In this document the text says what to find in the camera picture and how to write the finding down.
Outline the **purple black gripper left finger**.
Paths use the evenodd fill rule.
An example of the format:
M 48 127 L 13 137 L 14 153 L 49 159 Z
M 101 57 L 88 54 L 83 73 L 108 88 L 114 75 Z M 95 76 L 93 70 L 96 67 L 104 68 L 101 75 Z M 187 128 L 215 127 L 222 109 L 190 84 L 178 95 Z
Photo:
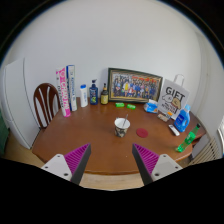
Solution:
M 42 169 L 79 185 L 90 155 L 91 144 L 87 143 L 66 155 L 56 154 Z

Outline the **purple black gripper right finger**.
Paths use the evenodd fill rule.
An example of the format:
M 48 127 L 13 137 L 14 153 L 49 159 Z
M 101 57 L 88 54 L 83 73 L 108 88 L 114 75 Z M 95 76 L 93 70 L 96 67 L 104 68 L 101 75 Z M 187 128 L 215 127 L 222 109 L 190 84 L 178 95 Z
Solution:
M 158 155 L 136 143 L 132 146 L 132 154 L 144 185 L 148 185 L 182 169 L 167 154 Z

